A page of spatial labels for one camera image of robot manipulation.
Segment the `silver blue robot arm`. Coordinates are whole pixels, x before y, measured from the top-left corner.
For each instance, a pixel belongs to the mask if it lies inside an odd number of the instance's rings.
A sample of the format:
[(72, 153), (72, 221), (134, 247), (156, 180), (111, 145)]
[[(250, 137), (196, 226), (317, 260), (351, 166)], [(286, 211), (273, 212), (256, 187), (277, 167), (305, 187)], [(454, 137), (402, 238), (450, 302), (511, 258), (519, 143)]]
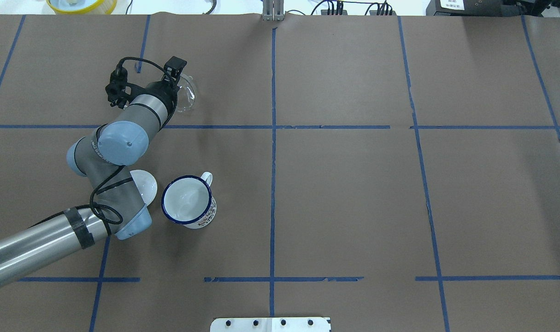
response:
[(117, 117), (95, 125), (0, 125), (0, 290), (112, 236), (151, 225), (130, 167), (178, 106), (187, 61), (124, 57), (104, 91)]

